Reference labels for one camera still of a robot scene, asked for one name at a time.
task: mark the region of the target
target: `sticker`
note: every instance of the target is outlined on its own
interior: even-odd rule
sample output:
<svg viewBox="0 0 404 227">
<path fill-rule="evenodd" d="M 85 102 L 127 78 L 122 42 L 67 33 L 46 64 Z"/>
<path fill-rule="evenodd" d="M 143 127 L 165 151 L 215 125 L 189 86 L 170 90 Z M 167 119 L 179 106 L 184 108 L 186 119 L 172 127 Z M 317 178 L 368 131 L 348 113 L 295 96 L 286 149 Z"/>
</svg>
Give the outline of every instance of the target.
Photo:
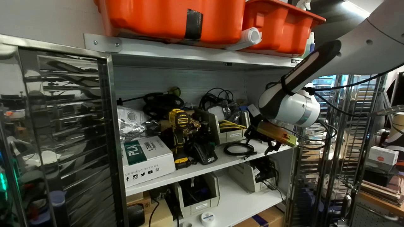
<svg viewBox="0 0 404 227">
<path fill-rule="evenodd" d="M 248 108 L 249 108 L 251 113 L 253 115 L 253 117 L 257 117 L 257 116 L 259 116 L 259 115 L 262 113 L 262 112 L 257 108 L 256 105 L 249 105 Z"/>
<path fill-rule="evenodd" d="M 204 209 L 204 208 L 208 208 L 208 207 L 210 207 L 210 204 L 209 203 L 204 203 L 204 204 L 200 204 L 200 206 L 195 207 L 195 209 L 199 211 L 199 209 Z"/>
<path fill-rule="evenodd" d="M 268 227 L 268 222 L 267 219 L 264 219 L 262 216 L 257 214 L 257 216 L 253 216 L 253 219 L 259 223 L 262 227 Z"/>
<path fill-rule="evenodd" d="M 133 165 L 148 160 L 143 153 L 139 141 L 128 141 L 124 144 L 128 164 Z"/>
</svg>

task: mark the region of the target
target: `cardboard box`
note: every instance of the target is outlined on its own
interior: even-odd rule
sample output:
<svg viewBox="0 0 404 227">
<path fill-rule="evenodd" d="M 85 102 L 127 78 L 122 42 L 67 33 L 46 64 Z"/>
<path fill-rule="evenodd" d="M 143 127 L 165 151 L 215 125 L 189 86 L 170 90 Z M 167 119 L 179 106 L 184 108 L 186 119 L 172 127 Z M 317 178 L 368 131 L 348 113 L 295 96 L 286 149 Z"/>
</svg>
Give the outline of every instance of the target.
<svg viewBox="0 0 404 227">
<path fill-rule="evenodd" d="M 153 227 L 175 226 L 174 214 L 170 211 L 170 207 L 168 207 L 166 199 L 160 200 L 160 203 L 161 203 L 160 207 L 156 209 L 156 212 L 153 214 L 151 226 L 153 226 Z M 145 224 L 142 224 L 142 227 L 150 226 L 151 216 L 152 216 L 152 212 L 156 208 L 156 206 L 157 206 L 157 203 L 153 203 L 151 207 L 146 208 L 146 211 L 145 211 L 146 222 L 145 222 Z"/>
<path fill-rule="evenodd" d="M 175 158 L 158 137 L 122 142 L 126 185 L 132 187 L 176 170 Z"/>
<path fill-rule="evenodd" d="M 283 227 L 283 222 L 285 213 L 273 207 L 237 224 L 237 227 Z"/>
<path fill-rule="evenodd" d="M 377 163 L 396 165 L 400 159 L 400 151 L 373 146 L 369 151 L 368 159 L 374 160 Z"/>
<path fill-rule="evenodd" d="M 143 207 L 151 207 L 152 206 L 152 198 L 150 192 L 138 193 L 127 197 L 127 207 L 142 204 Z"/>
</svg>

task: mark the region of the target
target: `ceiling light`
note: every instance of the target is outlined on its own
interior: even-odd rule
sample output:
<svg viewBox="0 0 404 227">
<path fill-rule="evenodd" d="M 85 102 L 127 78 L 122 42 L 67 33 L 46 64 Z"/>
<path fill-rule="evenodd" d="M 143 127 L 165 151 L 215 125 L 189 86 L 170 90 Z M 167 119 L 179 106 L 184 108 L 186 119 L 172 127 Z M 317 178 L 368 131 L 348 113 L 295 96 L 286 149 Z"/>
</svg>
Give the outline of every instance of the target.
<svg viewBox="0 0 404 227">
<path fill-rule="evenodd" d="M 347 11 L 360 15 L 363 18 L 368 18 L 370 15 L 370 13 L 368 10 L 364 10 L 363 8 L 354 4 L 353 1 L 343 1 L 341 5 Z"/>
</svg>

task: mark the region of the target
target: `green light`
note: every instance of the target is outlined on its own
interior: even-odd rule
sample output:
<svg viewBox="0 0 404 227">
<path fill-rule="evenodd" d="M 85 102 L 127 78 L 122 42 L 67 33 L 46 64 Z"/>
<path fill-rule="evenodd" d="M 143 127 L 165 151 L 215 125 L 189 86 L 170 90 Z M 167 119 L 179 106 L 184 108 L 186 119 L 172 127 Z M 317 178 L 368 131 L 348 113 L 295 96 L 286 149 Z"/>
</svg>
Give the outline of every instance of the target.
<svg viewBox="0 0 404 227">
<path fill-rule="evenodd" d="M 0 173 L 0 192 L 8 192 L 8 180 L 4 173 Z"/>
</svg>

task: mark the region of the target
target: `metal rack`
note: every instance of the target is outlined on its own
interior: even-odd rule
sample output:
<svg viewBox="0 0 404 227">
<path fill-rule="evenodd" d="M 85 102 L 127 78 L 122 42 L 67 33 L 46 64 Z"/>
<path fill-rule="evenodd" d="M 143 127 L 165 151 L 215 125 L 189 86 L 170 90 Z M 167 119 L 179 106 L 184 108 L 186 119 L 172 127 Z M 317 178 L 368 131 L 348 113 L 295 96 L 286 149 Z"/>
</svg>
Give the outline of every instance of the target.
<svg viewBox="0 0 404 227">
<path fill-rule="evenodd" d="M 369 76 L 334 76 L 315 81 L 316 87 L 335 87 L 364 81 Z M 330 226 L 353 223 L 357 194 L 360 188 L 367 153 L 373 136 L 374 117 L 383 78 L 360 86 L 320 93 L 350 113 L 341 113 L 323 102 L 324 122 L 314 141 L 309 131 L 300 131 L 293 193 L 291 194 L 290 226 Z"/>
<path fill-rule="evenodd" d="M 126 226 L 109 63 L 0 35 L 0 226 Z"/>
</svg>

